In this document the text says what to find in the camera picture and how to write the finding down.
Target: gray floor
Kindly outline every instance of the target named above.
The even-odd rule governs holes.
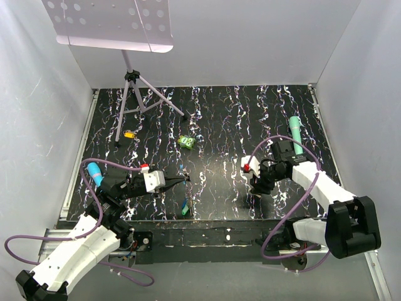
[[[317,260],[322,254],[312,256]],[[153,273],[155,284],[139,287],[110,273],[108,267],[97,266],[79,282],[68,300],[378,300],[363,254],[342,260],[329,256],[316,270],[300,275],[261,263],[159,263],[136,267]]]

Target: teal tube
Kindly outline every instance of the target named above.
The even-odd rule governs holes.
[[[289,118],[289,128],[291,129],[291,135],[293,139],[302,144],[301,140],[301,124],[299,123],[299,118],[297,116],[292,116]],[[303,149],[298,144],[294,143],[295,154],[303,154]]]

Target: electrical wire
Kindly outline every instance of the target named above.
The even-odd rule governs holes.
[[[74,238],[72,238],[72,237],[44,237],[44,236],[35,236],[35,235],[14,235],[14,236],[9,237],[4,242],[4,248],[6,249],[7,253],[9,253],[13,258],[15,258],[15,259],[17,259],[17,260],[19,260],[19,261],[21,261],[23,263],[27,263],[29,265],[39,265],[39,262],[26,260],[24,258],[21,258],[20,256],[17,256],[17,254],[12,252],[11,249],[8,247],[9,242],[11,240],[16,240],[16,239],[41,240],[41,241],[71,241],[71,240],[78,240],[80,238],[83,238],[83,237],[86,237],[86,236],[92,234],[101,225],[102,219],[103,219],[102,206],[101,206],[101,204],[99,202],[99,199],[97,198],[94,190],[90,186],[90,184],[88,182],[88,179],[86,178],[84,170],[83,170],[85,164],[89,163],[89,162],[100,162],[100,163],[108,164],[109,166],[114,166],[114,167],[117,167],[117,168],[120,168],[120,169],[124,169],[126,171],[141,171],[140,167],[127,167],[127,166],[119,165],[117,163],[110,162],[110,161],[107,161],[107,160],[102,160],[102,159],[89,158],[89,159],[83,160],[81,162],[81,164],[80,164],[80,174],[81,174],[83,182],[85,183],[86,187],[89,189],[89,192],[93,196],[93,199],[95,200],[96,205],[98,206],[98,210],[99,210],[99,218],[98,218],[98,221],[96,222],[96,225],[93,227],[93,229],[91,229],[90,231],[88,231],[86,233],[78,235],[78,236],[76,236]],[[115,267],[115,268],[122,268],[124,270],[130,270],[130,271],[141,273],[141,274],[144,274],[144,275],[148,276],[149,278],[152,279],[152,282],[150,284],[149,283],[139,282],[138,280],[132,278],[131,276],[126,275],[124,273],[121,273],[121,276],[131,280],[133,283],[136,283],[136,284],[144,286],[144,287],[148,287],[149,285],[152,285],[154,283],[154,281],[155,281],[151,274],[149,274],[147,272],[144,272],[144,271],[141,271],[141,270],[137,270],[137,269],[134,269],[134,268],[127,268],[127,267],[120,266],[120,265],[115,265],[115,264],[112,264],[112,263],[111,264],[107,264],[105,262],[100,262],[100,264],[108,265],[110,267]]]
[[[301,206],[302,202],[310,195],[312,189],[314,188],[318,178],[319,178],[319,171],[321,170],[321,166],[320,166],[320,162],[318,160],[318,158],[309,150],[307,149],[305,146],[303,146],[301,143],[299,143],[298,141],[287,137],[287,136],[283,136],[283,135],[275,135],[275,136],[271,136],[268,137],[266,139],[264,139],[262,142],[260,142],[255,149],[253,150],[251,156],[249,157],[249,161],[248,164],[251,163],[252,158],[255,156],[256,151],[263,145],[265,144],[267,141],[270,141],[272,139],[276,139],[276,138],[281,138],[281,139],[285,139],[285,140],[290,140],[292,142],[294,142],[295,144],[298,144],[299,146],[301,146],[305,152],[307,152],[312,159],[314,160],[314,162],[316,163],[316,168],[318,170],[318,172],[315,174],[315,178],[313,179],[311,185],[309,186],[309,188],[305,191],[304,195],[299,199],[299,201],[290,209],[290,211],[288,211],[288,213],[281,219],[281,221],[273,228],[273,230],[269,233],[268,237],[265,239],[264,243],[262,244],[261,247],[261,256],[265,259],[268,260],[281,260],[281,259],[286,259],[286,258],[290,258],[292,256],[296,256],[296,255],[300,255],[305,253],[306,251],[312,250],[314,247],[317,246],[317,244],[311,245],[305,249],[299,250],[295,253],[292,254],[285,254],[285,255],[280,255],[280,256],[267,256],[264,254],[264,250],[266,249],[266,246],[268,245],[270,239],[276,234],[277,230],[280,229],[280,227],[285,223],[285,221],[298,209],[299,206]],[[328,257],[328,255],[330,254],[330,252],[327,252],[327,254],[313,267],[310,268],[306,268],[304,270],[298,271],[298,272],[308,272],[311,271],[315,268],[317,268],[318,266],[320,266]]]

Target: white backdrop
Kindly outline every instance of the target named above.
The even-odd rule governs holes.
[[[360,0],[170,0],[174,47],[130,51],[156,87],[317,82]],[[118,50],[71,46],[92,88],[123,87]]]
[[[400,36],[400,1],[362,0],[317,86],[346,188],[375,201],[393,300],[401,300]]]
[[[91,89],[42,2],[0,1],[0,300],[23,300],[15,277],[32,266],[3,248],[58,220],[91,104]],[[12,241],[37,260],[41,242]]]

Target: purple cable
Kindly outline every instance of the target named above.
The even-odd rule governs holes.
[[[127,167],[127,166],[119,165],[119,164],[114,163],[114,162],[110,162],[110,161],[106,161],[106,160],[101,160],[101,159],[95,159],[95,158],[85,159],[85,160],[83,160],[83,161],[81,162],[81,165],[80,165],[80,174],[81,174],[81,177],[82,177],[83,182],[85,183],[85,185],[86,185],[87,188],[89,189],[89,192],[90,192],[91,195],[93,196],[93,199],[95,200],[96,205],[98,206],[98,209],[99,209],[99,218],[98,218],[98,221],[96,222],[95,227],[93,227],[93,229],[91,229],[90,231],[88,231],[88,232],[86,232],[86,233],[83,233],[83,234],[81,234],[81,235],[76,236],[74,239],[80,239],[80,238],[83,238],[83,237],[86,237],[86,236],[92,234],[92,233],[100,226],[100,224],[101,224],[101,222],[102,222],[102,219],[103,219],[103,210],[102,210],[102,206],[101,206],[101,204],[100,204],[100,202],[99,202],[99,199],[97,198],[97,196],[96,196],[94,190],[92,189],[92,187],[90,187],[89,182],[88,182],[88,179],[85,177],[85,173],[84,173],[84,171],[83,171],[83,167],[85,166],[86,163],[89,163],[89,162],[100,162],[100,163],[108,164],[108,165],[110,165],[110,166],[114,166],[114,167],[117,167],[117,168],[124,169],[124,170],[126,170],[126,171],[141,171],[141,168],[139,168],[139,167]],[[14,236],[9,237],[9,238],[4,242],[4,248],[6,249],[7,253],[9,253],[13,258],[15,258],[15,259],[17,259],[17,260],[19,260],[19,261],[21,261],[21,262],[23,262],[23,263],[27,263],[27,264],[29,264],[29,265],[39,265],[39,263],[36,262],[36,261],[26,260],[26,259],[24,259],[24,258],[21,258],[21,257],[17,256],[17,255],[16,255],[15,253],[13,253],[13,252],[10,250],[10,248],[8,247],[8,243],[9,243],[11,240],[16,240],[16,239],[19,239],[19,238],[24,238],[24,239],[29,239],[29,240],[42,240],[42,241],[71,241],[71,240],[73,240],[73,239],[70,238],[70,237],[66,237],[66,238],[62,238],[62,237],[52,237],[52,238],[50,238],[50,237],[35,236],[35,235],[14,235]],[[132,282],[134,282],[134,283],[136,283],[136,284],[138,284],[138,285],[141,285],[141,286],[143,286],[143,287],[148,287],[149,285],[152,285],[152,284],[154,283],[154,281],[155,281],[154,278],[153,278],[153,276],[152,276],[151,274],[147,273],[147,272],[143,272],[143,271],[136,270],[136,269],[133,269],[133,268],[123,267],[123,266],[120,266],[120,265],[114,265],[114,264],[112,264],[112,263],[108,264],[108,263],[103,263],[103,262],[101,262],[101,264],[102,264],[102,265],[110,265],[110,266],[113,266],[113,267],[116,267],[116,268],[122,268],[122,269],[125,269],[125,270],[131,270],[131,271],[133,271],[133,272],[142,273],[142,274],[148,276],[149,278],[152,279],[152,282],[151,282],[150,284],[139,282],[139,281],[135,280],[134,278],[128,276],[127,274],[121,273],[121,275],[124,276],[125,278],[127,278],[127,279],[131,280]]]
[[[283,136],[283,135],[275,135],[275,136],[271,136],[268,137],[266,139],[264,139],[261,143],[259,143],[255,149],[253,150],[248,164],[251,163],[252,158],[254,157],[256,151],[267,141],[275,139],[275,138],[282,138],[282,139],[286,139],[286,140],[290,140],[296,144],[298,144],[299,146],[301,146],[314,160],[314,162],[316,163],[316,168],[317,170],[320,170],[320,163],[318,158],[309,150],[307,149],[305,146],[303,146],[301,143],[299,143],[298,141],[287,137],[287,136]],[[317,246],[317,244],[311,245],[303,250],[297,251],[295,253],[292,254],[286,254],[286,255],[280,255],[280,256],[267,256],[264,254],[264,249],[266,248],[266,246],[268,245],[270,239],[273,237],[274,234],[276,234],[277,230],[285,223],[285,221],[298,209],[299,206],[301,206],[301,203],[309,196],[310,192],[312,191],[312,189],[314,188],[317,180],[319,178],[319,172],[316,173],[315,178],[313,179],[311,185],[309,186],[309,188],[305,191],[304,195],[302,196],[301,199],[299,199],[299,201],[291,208],[290,211],[288,211],[288,213],[281,219],[281,221],[273,228],[273,230],[270,232],[270,234],[268,235],[268,237],[265,239],[264,243],[262,244],[262,248],[261,248],[261,255],[263,258],[268,259],[268,260],[281,260],[281,259],[286,259],[286,258],[290,258],[292,256],[296,256],[296,255],[300,255],[303,254],[306,251],[309,251],[311,249],[313,249],[315,246]],[[328,255],[330,254],[330,252],[328,252],[315,266],[304,269],[302,271],[299,272],[308,272],[313,270],[314,268],[317,268],[318,266],[320,266],[328,257]]]
[[[147,273],[145,271],[137,270],[136,268],[129,268],[129,267],[123,267],[121,265],[115,265],[114,263],[110,263],[110,262],[100,262],[99,264],[100,265],[107,265],[107,266],[112,267],[112,268],[122,268],[124,270],[128,270],[128,271],[131,271],[131,272],[136,272],[136,273],[148,276],[151,279],[151,282],[150,283],[143,283],[141,281],[138,281],[138,280],[132,278],[131,276],[129,276],[129,275],[125,274],[125,273],[120,273],[121,276],[131,280],[133,283],[136,283],[137,285],[140,285],[141,287],[149,287],[153,283],[155,283],[155,279],[152,276],[152,274]]]

